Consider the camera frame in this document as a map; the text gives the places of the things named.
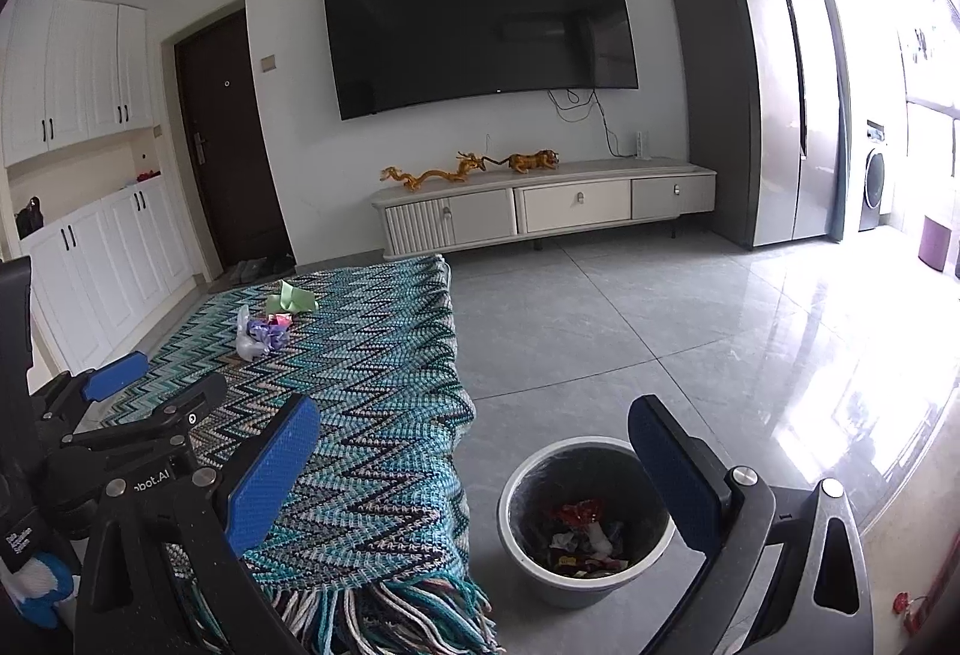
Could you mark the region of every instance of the television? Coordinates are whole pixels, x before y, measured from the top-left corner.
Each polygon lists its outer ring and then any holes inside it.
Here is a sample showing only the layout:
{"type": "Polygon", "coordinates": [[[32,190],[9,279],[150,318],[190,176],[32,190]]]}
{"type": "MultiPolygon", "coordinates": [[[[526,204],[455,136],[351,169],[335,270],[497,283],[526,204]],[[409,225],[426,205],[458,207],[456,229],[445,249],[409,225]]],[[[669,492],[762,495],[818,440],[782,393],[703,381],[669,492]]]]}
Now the television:
{"type": "Polygon", "coordinates": [[[323,0],[342,119],[456,97],[637,87],[626,0],[323,0]]]}

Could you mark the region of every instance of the chevron blanket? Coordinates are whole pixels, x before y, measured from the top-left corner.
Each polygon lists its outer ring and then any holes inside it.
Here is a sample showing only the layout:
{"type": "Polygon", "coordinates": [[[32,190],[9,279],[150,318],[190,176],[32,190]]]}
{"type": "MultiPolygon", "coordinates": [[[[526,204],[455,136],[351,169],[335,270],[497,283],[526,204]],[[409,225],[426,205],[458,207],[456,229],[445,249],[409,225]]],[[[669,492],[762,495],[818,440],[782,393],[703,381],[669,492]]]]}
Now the chevron blanket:
{"type": "Polygon", "coordinates": [[[254,363],[234,350],[237,310],[256,315],[277,284],[213,295],[104,423],[146,417],[219,370],[227,401],[191,438],[202,463],[223,466],[289,394],[309,394],[320,441],[265,542],[244,554],[280,615],[323,655],[497,652],[467,575],[469,513],[451,460],[474,409],[454,367],[448,266],[433,256],[293,283],[319,309],[295,317],[287,348],[254,363]]]}

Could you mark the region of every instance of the tv stand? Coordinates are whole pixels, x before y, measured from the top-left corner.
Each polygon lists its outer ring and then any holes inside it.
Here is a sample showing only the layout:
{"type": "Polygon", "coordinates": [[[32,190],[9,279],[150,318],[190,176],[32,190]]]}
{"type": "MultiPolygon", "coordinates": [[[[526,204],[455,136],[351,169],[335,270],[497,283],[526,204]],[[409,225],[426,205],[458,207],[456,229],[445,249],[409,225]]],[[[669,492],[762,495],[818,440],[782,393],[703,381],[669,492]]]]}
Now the tv stand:
{"type": "Polygon", "coordinates": [[[471,174],[371,198],[383,223],[384,259],[478,249],[587,229],[642,225],[713,210],[716,172],[676,159],[560,163],[520,175],[471,174]]]}

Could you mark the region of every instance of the stainless steel refrigerator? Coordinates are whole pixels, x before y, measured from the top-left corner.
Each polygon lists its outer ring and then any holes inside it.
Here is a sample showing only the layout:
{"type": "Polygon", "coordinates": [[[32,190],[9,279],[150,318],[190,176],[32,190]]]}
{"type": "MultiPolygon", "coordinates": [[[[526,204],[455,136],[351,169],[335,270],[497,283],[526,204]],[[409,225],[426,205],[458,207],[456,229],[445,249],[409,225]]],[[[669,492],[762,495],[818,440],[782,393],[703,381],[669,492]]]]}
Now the stainless steel refrigerator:
{"type": "Polygon", "coordinates": [[[824,0],[673,0],[690,161],[717,171],[713,229],[742,247],[824,235],[839,97],[824,0]]]}

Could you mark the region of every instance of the blue gripper pad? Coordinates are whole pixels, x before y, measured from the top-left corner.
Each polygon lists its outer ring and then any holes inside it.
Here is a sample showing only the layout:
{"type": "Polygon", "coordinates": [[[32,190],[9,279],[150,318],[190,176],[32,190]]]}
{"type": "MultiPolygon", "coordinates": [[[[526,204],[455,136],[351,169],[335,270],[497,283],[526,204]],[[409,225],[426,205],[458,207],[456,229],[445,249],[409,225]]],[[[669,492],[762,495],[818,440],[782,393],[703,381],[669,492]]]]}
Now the blue gripper pad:
{"type": "Polygon", "coordinates": [[[224,465],[214,505],[237,557],[266,538],[319,435],[316,404],[291,396],[263,432],[240,444],[224,465]]]}
{"type": "Polygon", "coordinates": [[[99,370],[90,373],[83,386],[83,399],[90,403],[106,400],[124,387],[128,387],[147,372],[147,355],[142,351],[132,351],[126,357],[111,362],[99,370]]]}
{"type": "Polygon", "coordinates": [[[723,512],[730,501],[719,459],[707,457],[707,446],[688,436],[656,396],[632,403],[628,432],[686,545],[712,558],[722,543],[723,512]]]}

